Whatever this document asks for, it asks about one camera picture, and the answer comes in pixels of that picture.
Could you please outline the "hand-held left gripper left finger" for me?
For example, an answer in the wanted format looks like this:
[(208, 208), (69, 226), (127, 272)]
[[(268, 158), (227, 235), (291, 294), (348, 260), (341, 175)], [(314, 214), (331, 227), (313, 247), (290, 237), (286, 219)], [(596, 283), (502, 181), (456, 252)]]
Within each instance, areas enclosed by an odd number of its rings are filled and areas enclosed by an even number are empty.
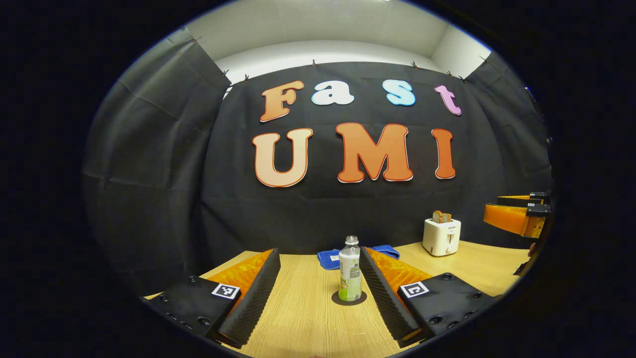
[(204, 339), (240, 349), (267, 304), (280, 270), (277, 248), (209, 278), (189, 276), (149, 301), (156, 313)]

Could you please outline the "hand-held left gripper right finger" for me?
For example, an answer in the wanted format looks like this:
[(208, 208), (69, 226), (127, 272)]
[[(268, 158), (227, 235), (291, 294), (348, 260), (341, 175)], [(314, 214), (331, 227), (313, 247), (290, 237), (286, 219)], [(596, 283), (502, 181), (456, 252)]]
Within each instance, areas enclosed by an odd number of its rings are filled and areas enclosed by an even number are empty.
[(401, 348), (440, 335), (495, 301), (451, 272), (432, 276), (368, 247), (361, 248), (360, 268)]

